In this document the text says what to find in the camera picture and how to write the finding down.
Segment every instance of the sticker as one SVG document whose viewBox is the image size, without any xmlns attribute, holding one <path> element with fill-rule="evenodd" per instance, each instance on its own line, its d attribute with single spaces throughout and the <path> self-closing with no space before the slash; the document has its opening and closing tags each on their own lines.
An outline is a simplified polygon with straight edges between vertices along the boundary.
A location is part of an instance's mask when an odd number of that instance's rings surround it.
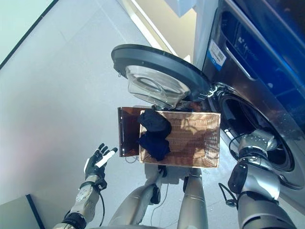
<svg viewBox="0 0 305 229">
<path fill-rule="evenodd" d="M 212 61 L 212 63 L 215 65 L 215 68 L 219 71 L 224 64 L 225 59 L 227 59 L 227 57 L 213 40 L 211 40 L 207 57 Z"/>
</svg>

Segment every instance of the washing machine door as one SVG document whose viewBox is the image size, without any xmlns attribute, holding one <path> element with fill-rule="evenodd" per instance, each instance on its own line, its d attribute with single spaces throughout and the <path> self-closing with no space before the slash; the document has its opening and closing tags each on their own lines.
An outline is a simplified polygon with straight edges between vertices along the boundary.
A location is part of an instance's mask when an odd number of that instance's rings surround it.
<svg viewBox="0 0 305 229">
<path fill-rule="evenodd" d="M 172 109 L 181 100 L 200 101 L 211 89 L 195 66 L 152 47 L 123 44 L 111 53 L 114 69 L 128 79 L 128 91 L 149 103 Z"/>
</svg>

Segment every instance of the gray floor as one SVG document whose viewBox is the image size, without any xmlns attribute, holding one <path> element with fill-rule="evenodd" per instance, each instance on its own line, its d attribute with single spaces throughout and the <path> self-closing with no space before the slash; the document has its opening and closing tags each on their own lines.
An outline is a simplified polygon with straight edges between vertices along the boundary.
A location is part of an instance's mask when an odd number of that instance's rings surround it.
<svg viewBox="0 0 305 229">
<path fill-rule="evenodd" d="M 1 203 L 31 193 L 46 228 L 61 221 L 83 181 L 85 159 L 96 146 L 118 145 L 118 106 L 145 105 L 127 93 L 127 81 L 112 68 L 111 50 L 122 43 L 148 45 L 114 0 L 59 1 L 0 72 L 2 119 Z M 220 166 L 203 169 L 211 229 L 238 228 L 236 209 L 225 205 L 218 182 L 226 184 L 235 161 L 221 142 Z M 124 198 L 146 181 L 149 168 L 114 156 L 106 168 L 104 224 Z M 176 228 L 185 170 L 169 168 L 165 202 L 149 206 L 142 224 Z M 166 182 L 162 187 L 165 198 Z M 299 228 L 304 218 L 284 205 Z M 87 228 L 99 225 L 102 207 Z"/>
</svg>

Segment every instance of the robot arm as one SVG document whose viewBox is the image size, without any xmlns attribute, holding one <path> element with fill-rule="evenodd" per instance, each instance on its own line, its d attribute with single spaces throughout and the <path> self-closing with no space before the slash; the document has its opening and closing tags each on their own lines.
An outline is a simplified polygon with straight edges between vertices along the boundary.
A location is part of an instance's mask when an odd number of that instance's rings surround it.
<svg viewBox="0 0 305 229">
<path fill-rule="evenodd" d="M 104 143 L 87 159 L 84 173 L 85 182 L 81 184 L 75 204 L 62 223 L 53 229 L 84 229 L 95 214 L 95 206 L 99 200 L 100 191 L 107 188 L 105 166 L 107 161 L 117 152 L 117 148 L 107 150 Z"/>
<path fill-rule="evenodd" d="M 295 229 L 287 213 L 278 205 L 280 180 L 268 161 L 268 151 L 277 147 L 273 135 L 255 130 L 239 144 L 239 160 L 228 181 L 237 196 L 241 229 Z"/>
</svg>

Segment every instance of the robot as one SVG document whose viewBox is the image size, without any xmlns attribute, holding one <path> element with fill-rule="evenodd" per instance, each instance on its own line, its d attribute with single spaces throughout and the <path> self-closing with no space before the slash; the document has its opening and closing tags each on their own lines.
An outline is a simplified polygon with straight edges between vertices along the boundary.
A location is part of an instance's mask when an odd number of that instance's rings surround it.
<svg viewBox="0 0 305 229">
<path fill-rule="evenodd" d="M 244 135 L 238 147 L 239 159 L 228 181 L 230 190 L 219 183 L 226 204 L 237 208 L 241 229 L 296 228 L 277 201 L 280 194 L 280 179 L 268 162 L 268 153 L 272 153 L 276 147 L 275 137 L 264 130 L 255 130 Z M 93 220 L 100 192 L 107 188 L 104 180 L 107 161 L 117 151 L 117 148 L 107 149 L 107 146 L 101 144 L 93 156 L 87 159 L 84 168 L 85 182 L 80 186 L 75 204 L 64 220 L 53 229 L 84 229 L 87 223 Z M 166 167 L 159 167 L 153 179 L 147 180 L 122 202 L 109 225 L 99 228 L 153 228 L 139 223 L 148 205 L 160 203 L 161 179 L 166 173 Z M 230 193 L 232 199 L 226 199 L 224 189 Z M 190 169 L 189 176 L 184 179 L 183 191 L 184 198 L 177 228 L 207 229 L 208 220 L 200 169 Z"/>
</svg>

